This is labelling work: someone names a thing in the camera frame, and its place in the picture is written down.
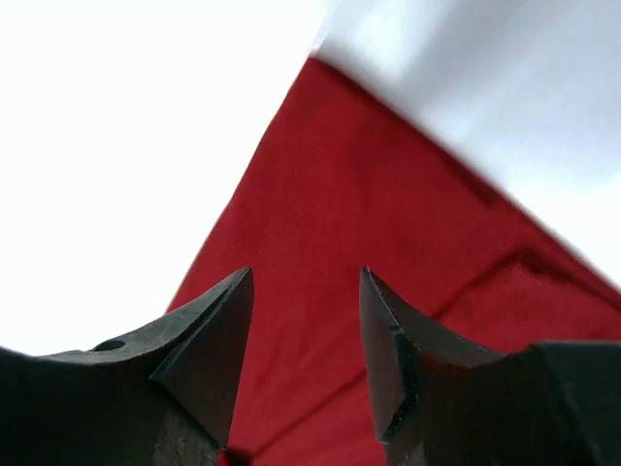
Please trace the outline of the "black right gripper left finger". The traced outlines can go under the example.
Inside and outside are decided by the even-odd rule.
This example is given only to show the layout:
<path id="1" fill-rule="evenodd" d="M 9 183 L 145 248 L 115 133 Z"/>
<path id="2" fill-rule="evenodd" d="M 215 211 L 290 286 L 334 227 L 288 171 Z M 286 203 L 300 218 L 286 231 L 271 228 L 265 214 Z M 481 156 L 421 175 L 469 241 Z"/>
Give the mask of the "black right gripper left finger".
<path id="1" fill-rule="evenodd" d="M 94 349 L 1 351 L 5 465 L 213 465 L 229 441 L 253 309 L 242 268 Z"/>

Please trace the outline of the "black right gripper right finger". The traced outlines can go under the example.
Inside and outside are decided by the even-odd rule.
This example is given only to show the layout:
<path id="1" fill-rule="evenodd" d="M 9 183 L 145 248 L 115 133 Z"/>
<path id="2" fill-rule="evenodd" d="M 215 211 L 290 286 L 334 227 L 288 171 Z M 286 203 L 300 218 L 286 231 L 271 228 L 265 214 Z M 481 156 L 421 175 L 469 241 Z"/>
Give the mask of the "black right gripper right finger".
<path id="1" fill-rule="evenodd" d="M 502 354 L 405 302 L 369 269 L 360 324 L 376 439 L 390 465 L 616 465 L 620 346 Z"/>

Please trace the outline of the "dark red t shirt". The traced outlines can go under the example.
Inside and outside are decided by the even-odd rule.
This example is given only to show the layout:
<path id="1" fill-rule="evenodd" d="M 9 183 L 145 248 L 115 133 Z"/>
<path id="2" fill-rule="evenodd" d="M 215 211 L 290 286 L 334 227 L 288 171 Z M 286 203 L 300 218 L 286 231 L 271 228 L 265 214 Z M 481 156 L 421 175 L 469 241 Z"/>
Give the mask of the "dark red t shirt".
<path id="1" fill-rule="evenodd" d="M 249 267 L 228 464 L 380 465 L 359 323 L 371 268 L 494 350 L 616 340 L 620 295 L 519 208 L 311 58 L 174 298 Z"/>

